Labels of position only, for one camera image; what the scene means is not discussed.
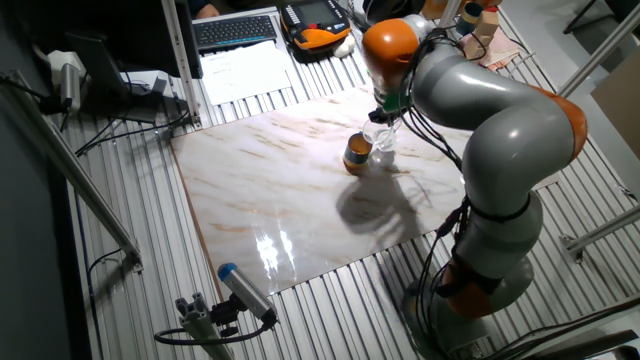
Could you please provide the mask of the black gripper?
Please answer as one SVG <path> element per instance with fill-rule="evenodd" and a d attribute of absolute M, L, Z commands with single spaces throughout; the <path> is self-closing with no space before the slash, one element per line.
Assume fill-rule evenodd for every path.
<path fill-rule="evenodd" d="M 392 131 L 395 121 L 402 116 L 401 109 L 385 109 L 383 107 L 377 107 L 374 111 L 368 114 L 369 120 L 372 123 L 385 123 L 384 129 Z"/>

